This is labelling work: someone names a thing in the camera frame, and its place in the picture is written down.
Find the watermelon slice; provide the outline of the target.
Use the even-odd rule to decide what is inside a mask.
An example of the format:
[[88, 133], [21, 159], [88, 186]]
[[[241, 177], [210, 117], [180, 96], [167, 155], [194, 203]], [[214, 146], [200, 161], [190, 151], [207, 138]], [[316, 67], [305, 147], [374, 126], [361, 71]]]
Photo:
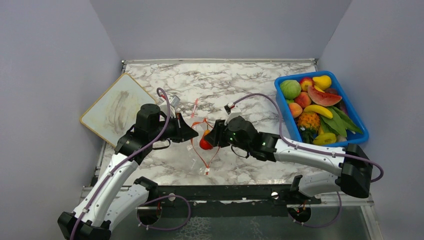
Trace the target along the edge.
[[321, 92], [312, 86], [308, 86], [307, 93], [314, 103], [323, 107], [334, 106], [343, 99], [340, 95]]

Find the red tomato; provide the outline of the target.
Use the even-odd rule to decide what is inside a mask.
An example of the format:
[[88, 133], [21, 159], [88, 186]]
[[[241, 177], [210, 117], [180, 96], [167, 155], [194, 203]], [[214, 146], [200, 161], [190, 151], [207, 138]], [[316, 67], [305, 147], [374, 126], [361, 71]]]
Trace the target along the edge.
[[212, 150], [214, 147], [205, 140], [205, 136], [210, 133], [210, 130], [207, 129], [204, 131], [201, 140], [199, 141], [199, 147], [203, 150]]

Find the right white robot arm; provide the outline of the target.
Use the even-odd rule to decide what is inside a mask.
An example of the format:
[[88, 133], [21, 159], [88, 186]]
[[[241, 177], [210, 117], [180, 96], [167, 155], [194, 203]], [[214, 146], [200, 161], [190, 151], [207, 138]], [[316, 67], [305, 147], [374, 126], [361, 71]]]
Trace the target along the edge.
[[351, 144], [348, 154], [342, 147], [324, 147], [260, 132], [241, 116], [229, 122], [217, 120], [204, 139], [214, 147], [236, 147], [260, 161], [290, 162], [321, 169], [322, 173], [297, 176], [288, 190], [289, 199], [300, 204], [307, 198], [330, 192], [351, 197], [369, 197], [373, 166], [360, 148]]

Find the clear orange zip top bag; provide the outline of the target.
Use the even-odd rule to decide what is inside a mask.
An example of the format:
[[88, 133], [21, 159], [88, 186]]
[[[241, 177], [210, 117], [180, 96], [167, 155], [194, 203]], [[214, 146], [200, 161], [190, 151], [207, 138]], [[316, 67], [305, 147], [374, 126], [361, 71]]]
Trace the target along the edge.
[[220, 147], [212, 146], [205, 140], [205, 136], [213, 130], [213, 125], [207, 118], [194, 116], [189, 119], [188, 125], [198, 133], [187, 146], [189, 159], [193, 161], [190, 171], [208, 176], [211, 173], [213, 161], [217, 158]]

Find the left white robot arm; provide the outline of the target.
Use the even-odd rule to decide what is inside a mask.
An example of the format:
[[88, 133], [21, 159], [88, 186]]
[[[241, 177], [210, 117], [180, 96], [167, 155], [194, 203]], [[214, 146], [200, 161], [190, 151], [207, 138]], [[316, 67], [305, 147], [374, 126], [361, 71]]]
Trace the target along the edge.
[[58, 218], [60, 230], [67, 240], [108, 240], [113, 229], [132, 210], [166, 199], [160, 196], [158, 184], [146, 177], [138, 178], [128, 193], [117, 198], [127, 178], [154, 150], [153, 143], [183, 143], [198, 137], [185, 123], [181, 113], [171, 107], [161, 110], [156, 104], [141, 106], [136, 122], [117, 142], [106, 171], [85, 199], [72, 211]]

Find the green cabbage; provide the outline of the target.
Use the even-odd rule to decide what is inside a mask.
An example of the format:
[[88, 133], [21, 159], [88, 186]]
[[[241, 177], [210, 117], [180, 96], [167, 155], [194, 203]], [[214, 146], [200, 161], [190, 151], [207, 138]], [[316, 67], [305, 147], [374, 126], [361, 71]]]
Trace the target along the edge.
[[302, 91], [300, 83], [296, 80], [285, 80], [280, 85], [281, 92], [285, 99], [295, 99]]

